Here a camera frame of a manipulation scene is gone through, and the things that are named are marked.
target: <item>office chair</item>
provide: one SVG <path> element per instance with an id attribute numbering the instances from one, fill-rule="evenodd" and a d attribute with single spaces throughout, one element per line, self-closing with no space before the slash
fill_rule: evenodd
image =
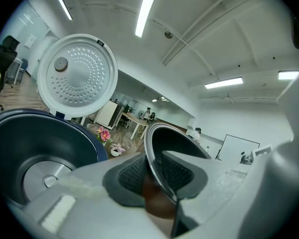
<path id="1" fill-rule="evenodd" d="M 2 44 L 0 44 L 0 92 L 4 88 L 6 72 L 17 56 L 17 52 L 15 50 L 19 43 L 20 42 L 14 39 L 11 35 L 8 35 L 2 41 Z"/>

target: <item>rice cooker lid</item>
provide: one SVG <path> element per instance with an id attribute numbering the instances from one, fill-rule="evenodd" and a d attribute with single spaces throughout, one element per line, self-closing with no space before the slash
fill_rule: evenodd
<path id="1" fill-rule="evenodd" d="M 90 115 L 111 98 L 118 66 L 110 48 L 88 34 L 55 42 L 44 54 L 37 84 L 50 113 L 65 120 Z"/>

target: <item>ceiling light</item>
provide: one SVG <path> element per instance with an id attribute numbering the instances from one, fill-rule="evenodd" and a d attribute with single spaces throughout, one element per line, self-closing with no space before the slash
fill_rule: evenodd
<path id="1" fill-rule="evenodd" d="M 20 19 L 20 17 L 19 17 L 19 19 Z M 25 24 L 25 22 L 22 20 L 22 19 L 20 19 L 21 21 L 22 21 L 22 23 L 24 24 L 24 25 L 26 25 L 27 26 L 27 24 Z"/>
<path id="2" fill-rule="evenodd" d="M 31 19 L 27 15 L 25 15 L 25 14 L 23 14 L 23 15 L 33 24 L 33 22 L 31 21 Z"/>
<path id="3" fill-rule="evenodd" d="M 243 78 L 238 77 L 238 78 L 234 78 L 234 79 L 230 79 L 230 80 L 225 80 L 225 81 L 206 84 L 205 87 L 207 89 L 213 89 L 213 88 L 230 86 L 230 85 L 237 85 L 237 84 L 243 84 L 243 83 L 244 83 Z"/>
<path id="4" fill-rule="evenodd" d="M 299 71 L 281 71 L 278 73 L 279 80 L 293 80 L 297 78 Z"/>
<path id="5" fill-rule="evenodd" d="M 135 31 L 135 35 L 137 35 L 138 37 L 142 37 L 143 35 L 144 27 L 153 3 L 154 0 L 143 0 L 142 2 L 142 6 L 138 18 L 138 24 L 136 25 L 136 31 Z"/>
<path id="6" fill-rule="evenodd" d="M 64 9 L 66 15 L 68 16 L 69 20 L 72 20 L 72 17 L 71 17 L 71 15 L 70 15 L 70 13 L 69 13 L 67 7 L 65 6 L 64 1 L 63 1 L 63 0 L 59 0 L 59 2 L 60 2 L 60 4 L 61 4 L 62 8 Z"/>

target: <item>wall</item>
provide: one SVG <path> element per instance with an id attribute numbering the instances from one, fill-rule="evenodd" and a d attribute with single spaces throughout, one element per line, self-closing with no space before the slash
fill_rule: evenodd
<path id="1" fill-rule="evenodd" d="M 203 106 L 197 126 L 202 134 L 223 141 L 226 134 L 274 147 L 290 141 L 294 134 L 278 105 L 265 104 L 214 104 Z M 213 155 L 217 146 L 213 145 Z"/>
<path id="2" fill-rule="evenodd" d="M 132 77 L 119 72 L 118 83 L 116 85 L 112 99 L 118 99 L 118 102 L 122 99 L 122 96 L 126 95 L 137 101 L 137 103 L 129 102 L 131 107 L 134 108 L 133 113 L 138 114 L 140 110 L 145 111 L 147 107 L 151 108 L 151 112 L 157 113 L 160 109 L 160 106 L 152 100 L 157 98 L 157 95 L 154 91 L 151 91 L 147 87 L 143 86 L 140 82 L 136 81 Z"/>
<path id="3" fill-rule="evenodd" d="M 193 130 L 188 129 L 186 134 L 190 134 Z M 203 149 L 211 156 L 211 158 L 215 159 L 221 146 L 224 141 L 218 140 L 216 138 L 210 137 L 205 134 L 200 134 L 200 142 L 199 145 L 203 147 Z"/>
<path id="4" fill-rule="evenodd" d="M 162 103 L 162 107 L 157 112 L 156 117 L 182 128 L 187 128 L 188 121 L 192 118 L 192 116 L 183 109 L 178 108 L 174 104 L 165 102 Z"/>
<path id="5" fill-rule="evenodd" d="M 41 42 L 43 37 L 47 34 L 49 28 L 36 14 L 33 8 L 27 1 L 24 1 L 14 11 L 11 18 L 8 20 L 0 34 L 0 44 L 8 35 L 13 36 L 20 42 L 16 48 L 18 58 L 29 59 L 31 49 L 33 46 Z M 25 43 L 33 35 L 36 40 L 30 48 L 25 46 Z"/>
<path id="6" fill-rule="evenodd" d="M 57 38 L 72 33 L 72 23 L 65 15 L 58 0 L 27 0 Z"/>

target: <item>ceiling beam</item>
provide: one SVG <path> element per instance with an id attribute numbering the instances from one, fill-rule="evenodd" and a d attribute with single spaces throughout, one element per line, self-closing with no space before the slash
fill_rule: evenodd
<path id="1" fill-rule="evenodd" d="M 253 60 L 254 60 L 254 63 L 256 65 L 257 68 L 259 68 L 259 63 L 257 61 L 257 57 L 256 57 L 256 53 L 255 53 L 255 48 L 254 48 L 254 45 L 247 33 L 247 31 L 244 29 L 244 27 L 238 22 L 238 20 L 235 20 L 235 23 L 238 27 L 238 30 L 241 32 L 241 35 L 243 37 L 243 39 L 245 40 L 248 48 L 249 48 L 249 51 L 250 53 L 252 54 L 252 57 L 253 57 Z"/>
<path id="2" fill-rule="evenodd" d="M 247 90 L 224 90 L 219 93 L 213 93 L 210 95 L 201 95 L 198 98 L 200 100 L 208 100 L 213 98 L 223 99 L 223 98 L 232 98 L 232 99 L 246 99 L 246 98 L 267 98 L 275 99 L 283 91 L 282 89 L 247 89 Z"/>
<path id="3" fill-rule="evenodd" d="M 90 7 L 90 6 L 96 6 L 96 7 L 101 7 L 101 8 L 105 8 L 105 9 L 112 9 L 112 10 L 119 10 L 119 11 L 123 11 L 123 12 L 128 12 L 128 13 L 133 13 L 135 15 L 137 15 L 138 13 L 131 7 L 122 5 L 122 4 L 118 4 L 116 3 L 113 6 L 109 6 L 108 3 L 104 3 L 104 2 L 89 2 L 86 3 L 85 5 L 82 5 L 81 7 Z M 205 60 L 205 58 L 196 50 L 194 49 L 191 45 L 189 45 L 185 40 L 183 40 L 180 37 L 180 33 L 178 33 L 175 29 L 173 29 L 171 26 L 167 25 L 165 22 L 156 19 L 156 18 L 150 18 L 148 19 L 149 22 L 152 22 L 156 25 L 158 25 L 159 27 L 163 28 L 165 31 L 170 31 L 180 42 L 182 42 L 184 45 L 186 45 L 191 51 L 193 51 L 199 58 L 200 60 L 203 62 L 204 66 L 208 69 L 209 73 L 211 75 L 216 76 L 216 78 L 218 79 L 217 74 L 213 71 L 212 67 L 209 65 L 209 63 Z"/>
<path id="4" fill-rule="evenodd" d="M 207 35 L 215 31 L 217 28 L 219 28 L 221 25 L 227 23 L 230 20 L 235 19 L 238 15 L 246 13 L 249 10 L 252 10 L 253 8 L 260 6 L 263 2 L 266 2 L 267 0 L 245 0 L 236 6 L 234 6 L 231 9 L 228 9 L 223 14 L 221 14 L 219 17 L 217 17 L 213 22 L 208 24 L 206 27 L 201 29 L 198 33 L 196 33 L 193 37 L 191 37 L 190 40 L 187 42 L 191 44 L 192 47 L 195 47 L 198 43 L 200 43 Z M 178 51 L 175 52 L 175 54 L 164 62 L 165 65 L 167 65 L 174 57 L 177 56 L 178 53 L 182 51 L 184 46 L 180 47 Z"/>
<path id="5" fill-rule="evenodd" d="M 74 4 L 75 4 L 76 7 L 79 8 L 79 11 L 78 11 L 78 13 L 79 13 L 78 15 L 80 17 L 79 20 L 82 20 L 84 22 L 84 24 L 86 24 L 86 26 L 88 26 L 89 21 L 88 21 L 86 15 L 85 15 L 85 13 L 81 10 L 81 6 L 80 6 L 81 2 L 79 0 L 74 0 Z"/>
<path id="6" fill-rule="evenodd" d="M 231 103 L 231 104 L 236 104 L 236 103 L 254 103 L 254 104 L 273 104 L 273 105 L 277 105 L 278 104 L 278 98 L 275 97 L 244 97 L 244 98 L 205 98 L 205 99 L 200 99 L 201 103 L 204 104 L 209 101 L 213 101 L 214 102 L 219 102 L 221 101 L 222 103 Z"/>
<path id="7" fill-rule="evenodd" d="M 217 0 L 211 7 L 209 7 L 201 16 L 199 16 L 193 23 L 192 25 L 181 35 L 181 38 L 184 38 L 203 18 L 205 18 L 212 10 L 214 10 L 217 6 L 219 6 L 224 0 Z M 161 63 L 164 65 L 167 65 L 165 63 L 165 59 L 167 56 L 171 53 L 171 51 L 176 47 L 178 42 L 176 42 L 163 56 L 163 59 L 161 60 Z"/>

